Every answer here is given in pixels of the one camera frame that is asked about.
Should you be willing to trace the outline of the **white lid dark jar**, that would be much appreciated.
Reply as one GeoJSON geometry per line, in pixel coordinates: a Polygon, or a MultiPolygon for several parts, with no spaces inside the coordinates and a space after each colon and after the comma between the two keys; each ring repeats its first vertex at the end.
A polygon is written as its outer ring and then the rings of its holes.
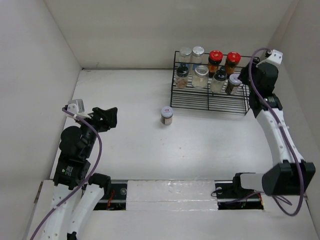
{"type": "Polygon", "coordinates": [[[173,109],[170,106],[165,106],[161,109],[160,121],[164,125],[170,125],[173,120],[173,109]]]}

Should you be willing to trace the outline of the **red lid sauce jar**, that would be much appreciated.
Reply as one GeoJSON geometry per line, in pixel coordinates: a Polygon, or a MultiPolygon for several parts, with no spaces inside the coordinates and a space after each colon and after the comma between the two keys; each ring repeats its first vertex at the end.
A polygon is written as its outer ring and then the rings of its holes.
{"type": "Polygon", "coordinates": [[[208,74],[212,78],[215,72],[218,70],[220,63],[223,59],[223,53],[219,50],[213,50],[209,53],[208,56],[208,74]]]}
{"type": "Polygon", "coordinates": [[[236,66],[241,61],[241,55],[238,52],[229,52],[225,59],[225,71],[228,76],[234,73],[236,66]]]}

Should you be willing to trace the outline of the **black cap beige bottle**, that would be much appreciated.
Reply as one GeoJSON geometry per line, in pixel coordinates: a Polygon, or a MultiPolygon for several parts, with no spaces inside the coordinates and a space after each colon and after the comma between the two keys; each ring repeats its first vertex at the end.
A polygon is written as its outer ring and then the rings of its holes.
{"type": "Polygon", "coordinates": [[[188,85],[189,68],[185,63],[181,63],[176,69],[175,85],[178,88],[185,88],[188,85]]]}

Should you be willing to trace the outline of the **black cap white bottle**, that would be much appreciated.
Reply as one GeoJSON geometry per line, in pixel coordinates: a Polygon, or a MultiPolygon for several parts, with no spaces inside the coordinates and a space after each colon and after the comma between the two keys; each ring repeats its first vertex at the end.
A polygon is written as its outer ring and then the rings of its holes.
{"type": "Polygon", "coordinates": [[[210,90],[213,94],[218,94],[222,91],[227,78],[226,68],[221,66],[212,77],[210,90]]]}

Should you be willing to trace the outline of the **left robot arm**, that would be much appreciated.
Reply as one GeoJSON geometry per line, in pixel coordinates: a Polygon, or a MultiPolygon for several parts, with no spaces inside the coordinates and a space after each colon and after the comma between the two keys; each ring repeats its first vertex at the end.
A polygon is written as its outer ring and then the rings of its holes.
{"type": "Polygon", "coordinates": [[[86,114],[69,103],[62,111],[78,126],[67,127],[60,135],[51,209],[32,233],[32,240],[38,233],[42,240],[77,240],[99,200],[112,191],[110,176],[95,170],[103,151],[100,133],[117,126],[118,108],[94,107],[86,114]]]}

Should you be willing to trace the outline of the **glass jar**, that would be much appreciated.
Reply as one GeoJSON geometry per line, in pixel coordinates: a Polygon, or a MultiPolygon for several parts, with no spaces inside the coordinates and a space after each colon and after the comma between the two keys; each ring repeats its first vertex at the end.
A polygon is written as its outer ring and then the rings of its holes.
{"type": "Polygon", "coordinates": [[[204,89],[208,86],[208,78],[208,67],[206,65],[199,65],[193,71],[191,85],[195,89],[204,89]]]}

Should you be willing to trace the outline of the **silver lid spice shaker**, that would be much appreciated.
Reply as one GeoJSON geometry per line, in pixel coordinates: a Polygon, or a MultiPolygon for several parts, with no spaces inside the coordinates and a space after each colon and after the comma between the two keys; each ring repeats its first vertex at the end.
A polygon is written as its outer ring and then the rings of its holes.
{"type": "Polygon", "coordinates": [[[178,54],[179,66],[181,64],[185,64],[187,67],[189,67],[189,63],[191,61],[191,55],[192,55],[191,48],[186,46],[181,47],[178,54]]]}

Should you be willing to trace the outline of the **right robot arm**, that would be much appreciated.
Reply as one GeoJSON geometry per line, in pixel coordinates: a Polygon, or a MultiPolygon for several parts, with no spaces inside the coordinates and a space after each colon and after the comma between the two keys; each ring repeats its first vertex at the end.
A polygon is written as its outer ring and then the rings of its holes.
{"type": "Polygon", "coordinates": [[[265,173],[240,173],[231,184],[231,191],[243,197],[249,190],[268,196],[299,196],[310,184],[316,168],[306,162],[295,147],[284,120],[283,106],[273,93],[278,79],[278,68],[254,59],[240,72],[239,79],[249,86],[249,106],[266,137],[272,168],[265,173]]]}

